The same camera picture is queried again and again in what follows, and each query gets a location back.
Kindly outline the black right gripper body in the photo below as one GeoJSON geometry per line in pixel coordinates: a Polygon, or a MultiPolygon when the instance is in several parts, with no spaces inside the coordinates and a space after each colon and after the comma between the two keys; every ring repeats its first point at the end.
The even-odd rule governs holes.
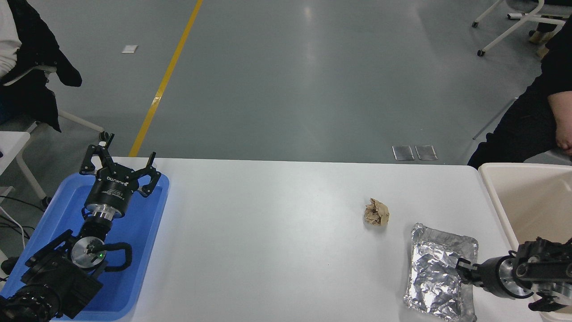
{"type": "Polygon", "coordinates": [[[495,257],[490,258],[483,263],[481,263],[481,281],[485,291],[492,293],[493,295],[507,295],[507,289],[502,283],[501,277],[499,275],[499,269],[501,264],[506,261],[509,257],[495,257]]]}

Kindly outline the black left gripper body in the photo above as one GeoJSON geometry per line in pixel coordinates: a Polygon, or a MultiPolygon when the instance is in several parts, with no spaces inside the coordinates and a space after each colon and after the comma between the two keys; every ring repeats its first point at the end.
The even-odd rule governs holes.
{"type": "Polygon", "coordinates": [[[142,173],[124,165],[102,167],[96,173],[84,208],[94,212],[96,206],[108,206],[114,208],[115,214],[125,214],[141,177],[142,173]]]}

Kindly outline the person's hand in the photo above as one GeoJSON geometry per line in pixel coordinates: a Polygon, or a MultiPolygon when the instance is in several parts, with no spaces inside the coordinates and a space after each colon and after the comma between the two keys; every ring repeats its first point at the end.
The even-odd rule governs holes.
{"type": "Polygon", "coordinates": [[[572,125],[568,123],[557,123],[555,130],[556,145],[562,149],[566,155],[572,155],[572,125]]]}

